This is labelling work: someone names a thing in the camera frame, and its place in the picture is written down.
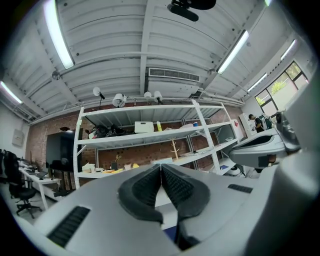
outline office chair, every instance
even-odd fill
[[[33,188],[28,188],[31,187],[30,184],[32,181],[22,179],[21,173],[19,171],[18,159],[14,153],[10,151],[6,152],[6,154],[4,155],[4,168],[4,172],[7,176],[7,182],[9,183],[11,198],[20,198],[20,201],[23,201],[23,204],[16,205],[18,207],[16,214],[19,215],[21,211],[27,209],[31,217],[34,219],[35,217],[33,216],[30,209],[38,209],[40,212],[42,212],[42,209],[40,207],[33,206],[29,202],[29,199],[33,198],[37,191]],[[28,187],[23,187],[25,181],[28,182]]]

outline electrical box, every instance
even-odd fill
[[[14,129],[13,138],[12,138],[13,145],[16,145],[18,147],[22,147],[24,144],[24,138],[25,138],[25,135],[22,132],[22,130]]]

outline vent grille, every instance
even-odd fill
[[[89,212],[88,208],[77,206],[48,235],[48,238],[57,245],[65,247]]]
[[[164,69],[164,68],[149,68],[149,77],[162,77],[162,78],[176,78],[199,82],[200,77],[195,74],[185,73],[181,71]]]

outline person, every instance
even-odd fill
[[[255,129],[256,129],[257,133],[261,133],[261,132],[264,131],[264,128],[263,128],[263,125],[262,125],[262,120],[259,117],[254,116],[253,114],[250,114],[249,115],[249,120],[254,120]]]

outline lamp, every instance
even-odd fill
[[[6,86],[6,84],[3,81],[0,81],[0,85],[6,90],[6,92],[14,98],[19,104],[22,103],[22,101]]]
[[[47,0],[43,5],[43,11],[55,50],[58,53],[64,68],[67,70],[74,66],[74,61],[69,54],[68,47],[60,29],[56,0]]]
[[[127,101],[127,96],[121,93],[117,93],[112,100],[112,104],[116,108],[122,108],[126,104],[126,101]]]
[[[284,54],[281,56],[281,58],[280,58],[281,61],[287,56],[287,54],[290,52],[290,50],[292,49],[292,47],[294,47],[295,43],[296,43],[296,39],[293,40],[293,42],[290,44],[289,48],[286,49],[286,51],[284,52]]]
[[[67,127],[67,126],[63,126],[63,127],[60,128],[60,130],[63,131],[63,132],[67,132],[67,131],[70,130],[70,128]]]
[[[147,92],[144,93],[144,98],[145,98],[147,101],[150,100],[151,97],[152,97],[152,94],[151,94],[150,91],[147,91]]]
[[[154,101],[160,105],[160,104],[162,104],[162,102],[161,102],[162,99],[163,98],[162,98],[162,95],[161,95],[160,91],[156,90],[154,92]]]
[[[100,90],[99,87],[94,87],[94,88],[93,88],[93,94],[94,94],[94,96],[100,96],[100,97],[101,97],[101,99],[100,99],[100,104],[99,104],[99,110],[100,110],[101,100],[104,100],[104,99],[105,99],[105,96],[102,95],[101,90]]]
[[[229,66],[231,61],[236,57],[237,53],[240,51],[242,46],[245,44],[247,39],[249,38],[248,31],[244,30],[242,31],[241,36],[239,37],[238,41],[236,42],[235,46],[233,47],[232,51],[229,53],[225,61],[222,63],[222,65],[218,68],[217,72],[218,74],[222,74],[226,68]]]
[[[263,79],[265,79],[267,77],[267,73],[264,73],[263,76],[260,77],[260,79],[258,81],[256,81],[254,83],[254,85],[252,85],[249,89],[248,92],[250,92],[251,90],[253,90],[253,88],[255,88]]]

